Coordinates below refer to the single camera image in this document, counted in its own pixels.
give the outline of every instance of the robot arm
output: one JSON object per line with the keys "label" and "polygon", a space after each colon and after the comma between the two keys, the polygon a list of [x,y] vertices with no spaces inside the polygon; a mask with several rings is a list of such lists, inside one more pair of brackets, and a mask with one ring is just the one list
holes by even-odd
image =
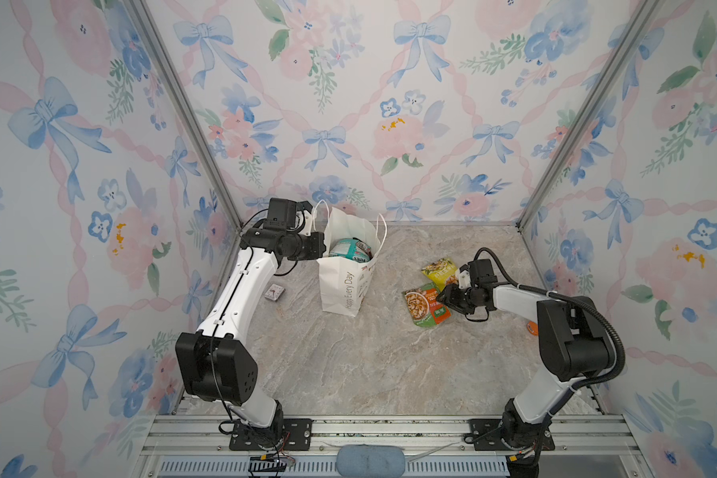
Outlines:
{"label": "robot arm", "polygon": [[[437,300],[465,315],[485,307],[516,313],[538,324],[542,363],[528,387],[507,402],[502,414],[502,440],[521,449],[538,443],[551,418],[585,381],[598,377],[596,382],[604,382],[618,375],[624,366],[623,347],[618,341],[619,347],[614,348],[601,323],[605,319],[589,298],[565,298],[517,284],[491,251],[482,250],[492,254],[507,282],[498,282],[492,262],[478,259],[478,251],[459,269],[459,284],[447,285]],[[611,372],[600,375],[615,362]]]}
{"label": "robot arm", "polygon": [[312,260],[326,251],[324,234],[311,232],[311,210],[307,201],[271,199],[267,218],[242,236],[234,270],[211,313],[196,333],[182,333],[176,342],[186,391],[224,406],[230,402],[227,410],[273,443],[281,435],[281,405],[255,386],[258,364],[245,343],[252,314],[281,259]]}

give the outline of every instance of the white paper bag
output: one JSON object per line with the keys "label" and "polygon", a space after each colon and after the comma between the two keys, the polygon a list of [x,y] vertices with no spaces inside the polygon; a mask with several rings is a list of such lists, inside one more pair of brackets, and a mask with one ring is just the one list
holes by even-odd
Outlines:
{"label": "white paper bag", "polygon": [[[385,225],[382,240],[378,237],[379,220]],[[378,215],[377,227],[360,217],[345,214],[333,208],[324,230],[326,253],[319,263],[319,284],[321,286],[321,308],[325,312],[341,313],[355,317],[359,312],[369,282],[372,281],[374,265],[377,264],[380,250],[388,236],[385,218]],[[372,248],[372,260],[357,263],[344,257],[329,257],[332,246],[341,239],[356,238]]]}

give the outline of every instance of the gray marble surface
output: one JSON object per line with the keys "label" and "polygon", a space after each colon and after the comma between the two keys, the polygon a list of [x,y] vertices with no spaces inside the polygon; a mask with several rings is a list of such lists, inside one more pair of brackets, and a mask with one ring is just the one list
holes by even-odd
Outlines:
{"label": "gray marble surface", "polygon": [[[402,295],[429,282],[420,272],[424,265],[447,256],[461,265],[482,246],[498,254],[516,281],[541,286],[516,228],[482,225],[389,227],[356,317],[321,310],[316,262],[274,278],[287,290],[277,302],[261,299],[248,335],[258,386],[286,415],[501,414],[540,362],[527,321],[497,311],[488,322],[472,323],[453,312],[422,329],[412,324]],[[561,413],[597,413],[590,403],[574,397]],[[224,413],[219,403],[188,397],[180,410]]]}

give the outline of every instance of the green snack bag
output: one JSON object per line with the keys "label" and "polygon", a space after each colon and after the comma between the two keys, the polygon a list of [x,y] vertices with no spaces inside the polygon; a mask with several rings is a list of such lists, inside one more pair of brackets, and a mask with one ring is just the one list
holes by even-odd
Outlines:
{"label": "green snack bag", "polygon": [[438,290],[436,290],[436,286],[432,282],[420,288],[404,292],[407,308],[409,308],[414,325],[435,327],[451,317],[452,313],[447,306],[436,301],[437,295]]}

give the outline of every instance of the vent grille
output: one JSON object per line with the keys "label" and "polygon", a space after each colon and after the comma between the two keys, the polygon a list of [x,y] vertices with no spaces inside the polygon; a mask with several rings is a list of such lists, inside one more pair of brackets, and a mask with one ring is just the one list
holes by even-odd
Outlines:
{"label": "vent grille", "polygon": [[[296,456],[297,463],[287,467],[279,476],[340,476],[334,456]],[[249,477],[251,470],[258,476],[274,476],[266,470],[274,464],[250,462],[248,456],[166,456],[157,474],[160,478],[221,478]],[[407,463],[404,477],[412,476],[509,476],[503,456],[426,456]]]}

